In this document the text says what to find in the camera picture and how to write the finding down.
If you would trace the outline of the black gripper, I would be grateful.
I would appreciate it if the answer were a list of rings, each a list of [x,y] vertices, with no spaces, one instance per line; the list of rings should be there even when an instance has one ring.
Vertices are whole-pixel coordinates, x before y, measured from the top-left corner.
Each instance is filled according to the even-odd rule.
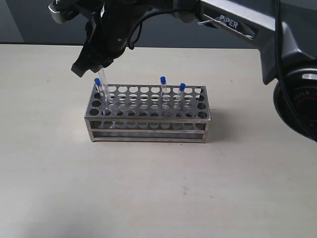
[[[82,77],[88,70],[98,73],[120,57],[133,27],[149,5],[142,0],[106,0],[87,24],[87,41],[71,71]]]

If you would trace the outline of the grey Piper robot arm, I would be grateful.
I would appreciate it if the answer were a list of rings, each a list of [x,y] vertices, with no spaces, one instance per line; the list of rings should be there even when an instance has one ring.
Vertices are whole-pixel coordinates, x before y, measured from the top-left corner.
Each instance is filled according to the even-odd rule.
[[[72,66],[77,76],[108,67],[151,17],[197,20],[241,38],[260,52],[264,84],[278,83],[274,106],[297,133],[317,138],[317,34],[315,10],[279,0],[104,0],[85,3],[91,13],[86,41]]]

